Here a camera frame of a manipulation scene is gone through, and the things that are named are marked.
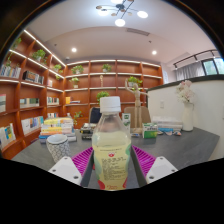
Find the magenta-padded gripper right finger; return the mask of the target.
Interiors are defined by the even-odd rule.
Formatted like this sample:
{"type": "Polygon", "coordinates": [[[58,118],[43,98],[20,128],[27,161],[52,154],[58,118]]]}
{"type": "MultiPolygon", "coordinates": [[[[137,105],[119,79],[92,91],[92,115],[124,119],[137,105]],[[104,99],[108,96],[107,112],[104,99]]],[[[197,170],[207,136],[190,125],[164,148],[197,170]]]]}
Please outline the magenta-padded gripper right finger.
{"type": "Polygon", "coordinates": [[[164,156],[155,157],[137,146],[132,146],[131,157],[140,187],[178,171],[164,156]]]}

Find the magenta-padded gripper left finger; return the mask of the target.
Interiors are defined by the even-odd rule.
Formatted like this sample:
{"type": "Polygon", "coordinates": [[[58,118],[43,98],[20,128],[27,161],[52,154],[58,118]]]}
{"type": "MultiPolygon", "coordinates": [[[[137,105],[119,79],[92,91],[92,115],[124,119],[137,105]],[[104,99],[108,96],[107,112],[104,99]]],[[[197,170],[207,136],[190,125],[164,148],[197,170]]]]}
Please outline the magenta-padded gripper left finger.
{"type": "Polygon", "coordinates": [[[87,187],[93,168],[93,148],[87,148],[72,158],[60,159],[49,172],[76,185],[87,187]]]}

